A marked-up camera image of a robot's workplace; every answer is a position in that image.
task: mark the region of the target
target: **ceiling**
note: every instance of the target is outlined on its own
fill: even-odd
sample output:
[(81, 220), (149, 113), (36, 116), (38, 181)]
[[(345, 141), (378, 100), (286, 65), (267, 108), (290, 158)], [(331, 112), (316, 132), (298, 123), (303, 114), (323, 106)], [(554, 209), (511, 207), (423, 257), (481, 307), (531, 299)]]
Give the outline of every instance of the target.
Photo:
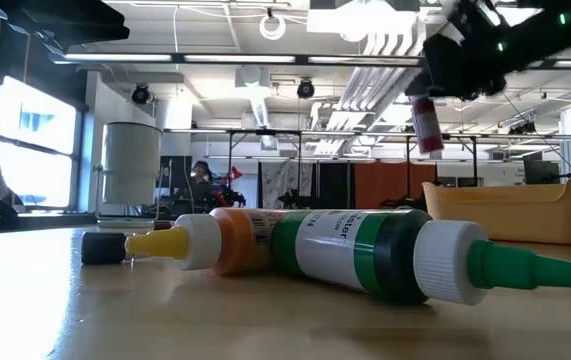
[[(230, 7), (228, 19), (222, 7), (191, 10), (106, 2), (125, 15), (126, 26), (131, 29), (130, 38), (87, 45), (85, 51), (174, 52), (177, 48), (178, 52), (192, 53), (361, 54), (365, 47), (365, 41), (347, 42), (338, 34), (308, 33), (305, 25), (293, 21), (286, 21), (286, 31), (281, 39), (267, 40), (259, 32), (259, 22), (265, 14), (261, 8)], [(299, 22), (305, 21), (308, 1), (289, 3), (290, 10), (275, 9), (274, 13), (295, 16)], [(438, 16), (430, 19), (431, 22), (442, 21), (442, 17)], [(571, 50), (563, 55), (571, 56)], [(110, 71), (182, 73), (200, 98), (202, 106), (194, 112), (199, 125), (216, 126), (216, 119), (240, 118), (240, 114), (251, 112), (250, 102), (237, 97), (234, 92), (236, 68), (219, 65), (180, 65), (177, 68), (174, 65), (150, 64), (114, 66)], [(270, 113), (306, 115), (309, 115), (313, 101), (298, 100), (296, 89), (301, 78), (313, 80), (315, 97), (338, 98), (354, 71), (354, 68), (347, 67), (279, 66), (268, 69), (273, 95), (266, 100)], [(171, 96), (174, 89), (172, 84), (151, 84), (150, 87), (161, 96)], [(456, 99), (445, 99), (438, 102), (437, 112), (445, 130), (489, 132), (497, 130), (497, 124), (517, 116), (514, 106), (521, 112), (536, 109), (537, 129), (551, 132), (558, 127), (558, 110), (571, 105), (569, 100), (571, 71), (535, 71), (508, 76), (508, 89), (504, 95), (463, 104)], [(507, 131), (505, 127), (498, 130)]]

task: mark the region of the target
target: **cylindrical container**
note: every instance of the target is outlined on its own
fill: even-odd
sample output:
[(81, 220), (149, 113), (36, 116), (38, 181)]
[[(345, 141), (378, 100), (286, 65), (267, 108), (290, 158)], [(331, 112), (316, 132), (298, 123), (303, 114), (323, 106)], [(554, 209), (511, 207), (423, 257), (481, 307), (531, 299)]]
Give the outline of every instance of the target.
[(272, 265), (270, 238), (288, 212), (217, 208), (210, 214), (187, 214), (168, 230), (127, 239), (134, 254), (171, 257), (183, 270), (210, 269), (222, 276), (264, 270)]
[(153, 126), (130, 122), (109, 123), (104, 129), (103, 203), (153, 203), (162, 132)]
[(434, 102), (427, 95), (412, 95), (414, 131), (421, 154), (443, 150), (443, 138)]
[(272, 233), (272, 253), (286, 273), (400, 304), (475, 305), (495, 286), (571, 287), (571, 263), (496, 245), (475, 223), (420, 210), (291, 213)]

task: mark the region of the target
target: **table surface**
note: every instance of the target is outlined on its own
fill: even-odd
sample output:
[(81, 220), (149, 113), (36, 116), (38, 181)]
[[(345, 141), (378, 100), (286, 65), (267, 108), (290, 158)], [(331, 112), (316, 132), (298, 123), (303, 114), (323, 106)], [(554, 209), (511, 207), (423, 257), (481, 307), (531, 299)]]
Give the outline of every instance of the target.
[[(82, 232), (0, 234), (0, 359), (571, 359), (571, 289), (394, 307), (168, 259), (83, 267)], [(529, 247), (571, 260), (571, 247)]]

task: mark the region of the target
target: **plastic bin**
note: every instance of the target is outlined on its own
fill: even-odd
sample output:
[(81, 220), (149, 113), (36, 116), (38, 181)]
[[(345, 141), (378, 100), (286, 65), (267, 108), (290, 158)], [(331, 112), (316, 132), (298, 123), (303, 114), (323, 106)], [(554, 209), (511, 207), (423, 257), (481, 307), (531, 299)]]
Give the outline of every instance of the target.
[(423, 183), (429, 214), (468, 220), (492, 240), (571, 245), (571, 178), (564, 185), (444, 188)]

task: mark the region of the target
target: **long hair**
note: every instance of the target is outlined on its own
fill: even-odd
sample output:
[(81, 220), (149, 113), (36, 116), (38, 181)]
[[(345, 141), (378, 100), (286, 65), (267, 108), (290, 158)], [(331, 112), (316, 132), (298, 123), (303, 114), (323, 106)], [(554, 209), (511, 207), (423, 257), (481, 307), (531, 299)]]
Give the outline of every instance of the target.
[(198, 160), (196, 162), (196, 164), (194, 164), (194, 167), (200, 166), (205, 170), (205, 173), (207, 174), (207, 176), (209, 177), (208, 181), (209, 182), (213, 182), (214, 181), (214, 175), (212, 175), (212, 172), (209, 169), (209, 164), (206, 161), (203, 160)]

